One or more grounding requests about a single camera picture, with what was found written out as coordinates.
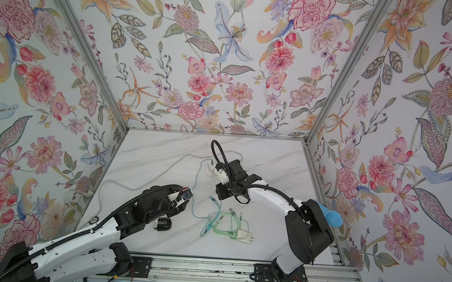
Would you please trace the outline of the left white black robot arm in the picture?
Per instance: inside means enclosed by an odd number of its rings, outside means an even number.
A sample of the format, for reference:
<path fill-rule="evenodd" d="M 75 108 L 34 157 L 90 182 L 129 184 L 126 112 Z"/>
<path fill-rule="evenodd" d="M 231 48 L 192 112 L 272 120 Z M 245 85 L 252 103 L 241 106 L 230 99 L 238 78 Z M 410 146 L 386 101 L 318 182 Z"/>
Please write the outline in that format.
<path fill-rule="evenodd" d="M 14 244 L 1 261 L 0 282 L 71 282 L 127 273 L 134 265 L 123 239 L 183 212 L 191 197 L 188 187 L 155 186 L 80 231 L 32 246 Z"/>

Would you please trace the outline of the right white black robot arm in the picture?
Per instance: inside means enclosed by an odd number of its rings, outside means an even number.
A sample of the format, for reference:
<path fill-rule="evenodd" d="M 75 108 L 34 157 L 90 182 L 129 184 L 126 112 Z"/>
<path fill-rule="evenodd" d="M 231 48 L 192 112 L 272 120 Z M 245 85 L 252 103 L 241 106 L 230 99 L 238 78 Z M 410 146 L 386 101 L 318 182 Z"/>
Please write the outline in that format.
<path fill-rule="evenodd" d="M 257 203 L 285 219 L 287 245 L 271 263 L 276 279 L 286 279 L 304 265 L 314 263 L 334 243 L 325 206 L 313 199 L 300 201 L 288 196 L 261 177 L 249 175 L 239 160 L 230 162 L 217 140 L 210 145 L 220 179 L 215 187 L 220 201 L 234 198 L 240 204 Z"/>

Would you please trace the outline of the white power strip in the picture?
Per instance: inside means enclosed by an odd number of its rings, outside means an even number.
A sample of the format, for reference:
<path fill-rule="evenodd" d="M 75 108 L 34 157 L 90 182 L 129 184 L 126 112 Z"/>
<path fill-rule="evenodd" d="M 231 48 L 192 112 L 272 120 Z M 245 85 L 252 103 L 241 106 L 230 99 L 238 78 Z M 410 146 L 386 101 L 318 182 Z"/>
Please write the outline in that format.
<path fill-rule="evenodd" d="M 97 216 L 99 215 L 99 213 L 102 210 L 103 207 L 103 203 L 102 203 L 102 195 L 101 195 L 101 190 L 108 184 L 114 184 L 115 186 L 119 186 L 123 189 L 126 189 L 128 191 L 139 191 L 139 190 L 143 190 L 145 187 L 147 187 L 148 185 L 152 184 L 153 182 L 155 182 L 156 180 L 158 180 L 159 178 L 161 178 L 162 176 L 164 176 L 167 172 L 171 171 L 176 165 L 180 164 L 183 160 L 185 160 L 186 158 L 196 158 L 196 159 L 200 159 L 201 162 L 199 164 L 199 169 L 198 172 L 195 176 L 195 181 L 194 181 L 194 185 L 193 187 L 195 188 L 198 184 L 198 177 L 199 177 L 199 173 L 201 172 L 201 170 L 203 169 L 203 165 L 206 164 L 206 176 L 217 176 L 216 172 L 218 171 L 216 169 L 217 165 L 218 165 L 218 161 L 217 159 L 213 159 L 211 156 L 197 156 L 194 154 L 186 154 L 184 156 L 182 156 L 181 158 L 179 158 L 178 160 L 176 160 L 174 163 L 172 163 L 169 167 L 167 167 L 163 172 L 161 172 L 160 174 L 156 175 L 153 179 L 149 180 L 148 182 L 146 182 L 145 184 L 142 184 L 139 187 L 135 187 L 135 188 L 129 188 L 126 185 L 123 185 L 113 179 L 108 179 L 108 180 L 104 180 L 98 187 L 95 196 L 97 196 L 98 199 L 98 210 L 97 212 L 92 216 Z"/>

